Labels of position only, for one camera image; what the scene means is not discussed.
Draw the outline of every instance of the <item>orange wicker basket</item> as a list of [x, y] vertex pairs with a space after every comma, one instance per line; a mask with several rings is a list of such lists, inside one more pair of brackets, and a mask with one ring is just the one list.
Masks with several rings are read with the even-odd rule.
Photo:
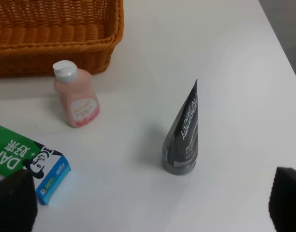
[[108, 67], [123, 34], [123, 0], [0, 0], [0, 77], [53, 75], [73, 61]]

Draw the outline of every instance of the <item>black object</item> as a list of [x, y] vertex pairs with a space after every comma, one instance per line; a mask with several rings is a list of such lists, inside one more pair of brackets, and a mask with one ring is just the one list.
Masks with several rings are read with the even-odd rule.
[[277, 168], [268, 207], [277, 232], [296, 232], [296, 170]]
[[171, 174], [190, 172], [198, 155], [197, 80], [181, 107], [162, 147], [164, 168]]
[[0, 181], [0, 232], [30, 232], [36, 215], [33, 176], [27, 170]]

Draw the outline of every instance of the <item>green box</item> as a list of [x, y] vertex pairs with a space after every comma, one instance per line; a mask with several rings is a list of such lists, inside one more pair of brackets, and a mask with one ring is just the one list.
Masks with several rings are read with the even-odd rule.
[[39, 203], [48, 204], [71, 168], [62, 153], [0, 126], [0, 180], [20, 169], [29, 170]]

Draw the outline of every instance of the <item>white bottle cap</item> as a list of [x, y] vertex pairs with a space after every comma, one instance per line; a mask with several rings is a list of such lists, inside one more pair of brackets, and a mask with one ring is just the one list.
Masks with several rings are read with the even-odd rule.
[[69, 60], [61, 60], [53, 66], [58, 81], [70, 83], [78, 78], [77, 66]]

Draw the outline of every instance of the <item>plastic bottle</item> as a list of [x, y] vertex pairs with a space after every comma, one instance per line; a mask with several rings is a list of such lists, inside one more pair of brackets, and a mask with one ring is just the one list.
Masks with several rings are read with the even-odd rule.
[[68, 123], [75, 128], [91, 122], [100, 112], [99, 101], [91, 87], [91, 74], [68, 60], [53, 65], [55, 90], [60, 94]]

